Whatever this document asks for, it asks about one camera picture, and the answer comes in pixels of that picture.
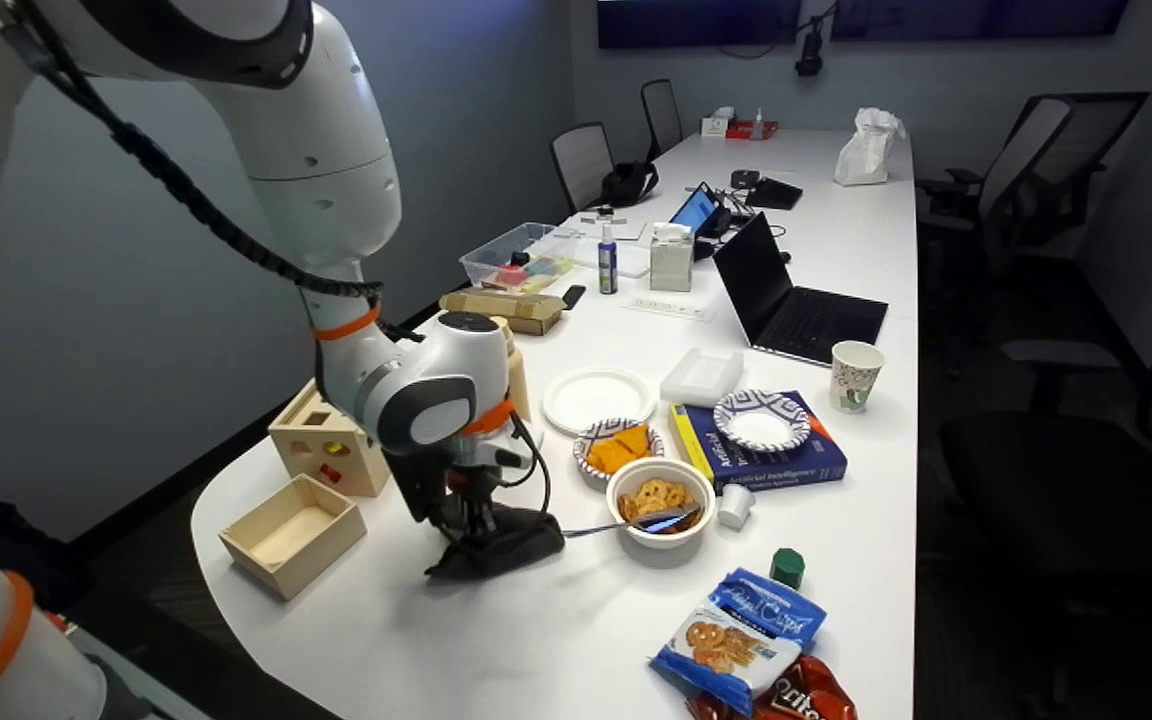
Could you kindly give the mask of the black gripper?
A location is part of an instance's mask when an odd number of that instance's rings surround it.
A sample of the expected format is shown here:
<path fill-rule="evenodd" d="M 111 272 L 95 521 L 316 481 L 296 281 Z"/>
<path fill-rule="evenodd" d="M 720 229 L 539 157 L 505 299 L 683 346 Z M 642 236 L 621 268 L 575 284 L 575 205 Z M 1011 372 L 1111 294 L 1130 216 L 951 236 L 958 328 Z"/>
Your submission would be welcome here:
<path fill-rule="evenodd" d="M 414 521 L 430 521 L 453 545 L 488 545 L 519 530 L 519 512 L 494 499 L 496 484 L 494 451 L 414 451 L 401 460 L 401 496 Z"/>

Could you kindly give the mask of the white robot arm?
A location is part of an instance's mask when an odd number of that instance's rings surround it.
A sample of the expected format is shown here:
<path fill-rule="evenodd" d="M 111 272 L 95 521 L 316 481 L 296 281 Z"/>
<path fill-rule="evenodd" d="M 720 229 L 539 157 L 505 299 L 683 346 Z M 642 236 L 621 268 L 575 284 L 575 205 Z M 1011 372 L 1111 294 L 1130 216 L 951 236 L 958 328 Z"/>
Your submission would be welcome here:
<path fill-rule="evenodd" d="M 366 49 L 326 0 L 0 0 L 0 185 L 37 83 L 84 107 L 216 239 L 296 290 L 319 397 L 384 451 L 445 460 L 505 399 L 494 328 L 420 346 L 380 331 L 366 262 L 401 234 L 401 163 Z M 197 96 L 260 225 L 241 229 L 180 149 L 124 116 L 107 102 L 117 83 Z"/>

